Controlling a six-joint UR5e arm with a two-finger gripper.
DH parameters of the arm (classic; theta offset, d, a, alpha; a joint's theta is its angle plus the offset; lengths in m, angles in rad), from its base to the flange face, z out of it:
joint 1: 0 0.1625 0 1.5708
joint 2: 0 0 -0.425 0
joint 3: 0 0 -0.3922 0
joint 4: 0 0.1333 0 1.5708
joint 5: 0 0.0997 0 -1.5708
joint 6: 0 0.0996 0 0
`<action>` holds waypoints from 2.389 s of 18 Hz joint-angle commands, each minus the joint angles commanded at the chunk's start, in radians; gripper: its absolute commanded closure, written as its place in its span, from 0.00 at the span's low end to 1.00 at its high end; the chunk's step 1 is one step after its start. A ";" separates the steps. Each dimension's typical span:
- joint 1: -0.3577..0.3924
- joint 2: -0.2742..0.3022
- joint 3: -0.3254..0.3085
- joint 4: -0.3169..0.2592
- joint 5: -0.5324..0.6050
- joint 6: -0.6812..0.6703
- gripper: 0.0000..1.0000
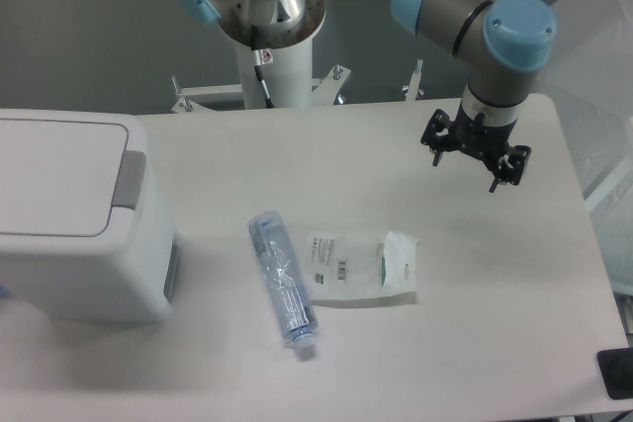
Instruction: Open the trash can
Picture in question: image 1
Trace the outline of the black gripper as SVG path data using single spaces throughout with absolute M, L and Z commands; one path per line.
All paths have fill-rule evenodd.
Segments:
M 489 188 L 494 193 L 500 185 L 518 186 L 529 163 L 532 148 L 509 146 L 516 122 L 502 127 L 486 126 L 483 120 L 472 119 L 463 106 L 453 122 L 441 109 L 429 119 L 420 139 L 433 154 L 432 165 L 438 166 L 446 152 L 461 151 L 485 164 L 492 164 L 494 178 Z

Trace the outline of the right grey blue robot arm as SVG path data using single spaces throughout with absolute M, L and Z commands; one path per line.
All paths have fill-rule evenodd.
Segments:
M 436 160 L 459 151 L 504 178 L 531 149 L 510 145 L 519 110 L 547 63 L 557 21 L 542 0 L 391 0 L 406 30 L 470 68 L 458 112 L 436 111 L 421 138 Z

